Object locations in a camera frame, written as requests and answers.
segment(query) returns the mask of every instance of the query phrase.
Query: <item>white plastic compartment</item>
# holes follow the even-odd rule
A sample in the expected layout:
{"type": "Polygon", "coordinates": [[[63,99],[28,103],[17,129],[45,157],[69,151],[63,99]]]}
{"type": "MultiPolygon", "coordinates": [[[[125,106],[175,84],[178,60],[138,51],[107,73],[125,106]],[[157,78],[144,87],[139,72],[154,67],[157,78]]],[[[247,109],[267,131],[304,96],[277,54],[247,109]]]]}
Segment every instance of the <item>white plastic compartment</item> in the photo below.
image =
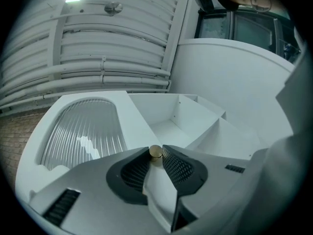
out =
{"type": "Polygon", "coordinates": [[[219,118],[179,94],[132,94],[130,97],[161,144],[193,146],[219,118]]]}
{"type": "Polygon", "coordinates": [[[258,149],[238,129],[220,118],[207,131],[195,150],[221,157],[250,160],[258,149]]]}

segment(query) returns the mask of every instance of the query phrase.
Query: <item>brick floor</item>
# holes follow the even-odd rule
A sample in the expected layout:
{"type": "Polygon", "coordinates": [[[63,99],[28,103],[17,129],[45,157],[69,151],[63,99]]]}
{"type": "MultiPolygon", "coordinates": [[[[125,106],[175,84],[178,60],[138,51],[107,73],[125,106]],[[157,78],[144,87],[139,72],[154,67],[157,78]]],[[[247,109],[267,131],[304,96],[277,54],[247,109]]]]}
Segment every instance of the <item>brick floor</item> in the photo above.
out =
{"type": "Polygon", "coordinates": [[[0,164],[14,189],[24,147],[37,123],[49,108],[0,117],[0,164]]]}

